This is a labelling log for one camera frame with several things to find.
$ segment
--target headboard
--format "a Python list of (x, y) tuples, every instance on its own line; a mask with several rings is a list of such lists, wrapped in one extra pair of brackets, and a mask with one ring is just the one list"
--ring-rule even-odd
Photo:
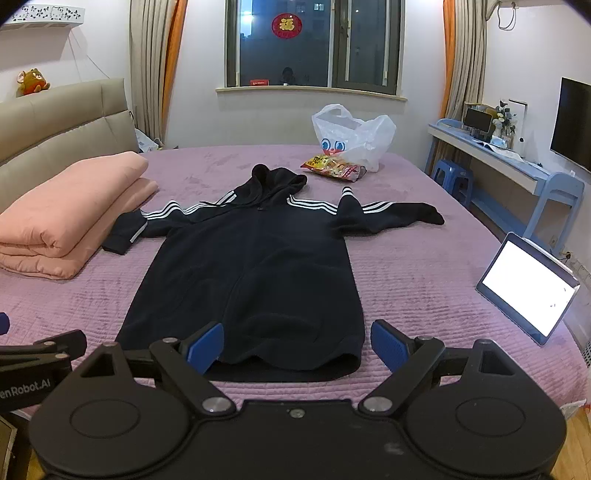
[(123, 79), (0, 103), (0, 213), (78, 160), (129, 150), (139, 148)]

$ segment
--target tablet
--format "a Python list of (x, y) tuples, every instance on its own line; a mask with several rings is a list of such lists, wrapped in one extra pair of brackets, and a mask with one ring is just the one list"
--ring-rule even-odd
[(530, 240), (511, 232), (476, 290), (544, 345), (579, 287), (567, 267)]

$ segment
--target stuffed toy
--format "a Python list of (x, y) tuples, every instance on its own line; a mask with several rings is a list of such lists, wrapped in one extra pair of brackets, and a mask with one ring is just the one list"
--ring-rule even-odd
[(51, 83), (47, 83), (41, 72), (37, 69), (32, 69), (30, 72), (21, 72), (18, 74), (17, 82), (20, 83), (19, 91), (23, 95), (30, 93), (37, 93), (42, 90), (47, 90)]

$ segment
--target pink comforter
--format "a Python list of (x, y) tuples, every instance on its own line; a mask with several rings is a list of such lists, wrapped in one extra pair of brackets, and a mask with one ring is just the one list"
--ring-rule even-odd
[[(146, 176), (158, 182), (160, 191), (144, 209), (161, 208), (171, 199), (187, 206), (215, 202), (245, 182), (257, 163), (299, 172), (299, 166), (318, 152), (317, 147), (265, 146), (148, 154)], [(379, 173), (368, 173), (352, 186), (362, 203), (427, 202), (437, 207), (446, 224), (417, 223), (377, 236), (347, 239), (368, 334), (360, 369), (333, 382), (218, 384), (221, 389), (238, 403), (246, 398), (351, 398), (357, 402), (389, 375), (369, 344), (371, 323), (385, 319), (408, 336), (434, 335), (448, 346), (470, 347), (475, 339), (491, 338), (558, 405), (584, 399), (586, 367), (563, 324), (541, 348), (475, 291), (499, 247), (496, 238), (408, 161), (387, 155), (382, 163)], [(342, 184), (312, 174), (308, 178), (299, 198), (338, 203)], [(124, 257), (99, 251), (70, 281), (0, 271), (0, 311), (12, 323), (0, 344), (31, 343), (72, 329), (85, 332), (88, 352), (113, 340), (162, 241), (142, 239)]]

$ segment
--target wall shelf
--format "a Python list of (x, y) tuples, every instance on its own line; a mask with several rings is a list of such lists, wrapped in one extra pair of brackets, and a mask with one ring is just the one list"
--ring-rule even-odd
[(0, 30), (73, 28), (84, 23), (84, 14), (85, 9), (79, 7), (28, 4), (17, 10)]

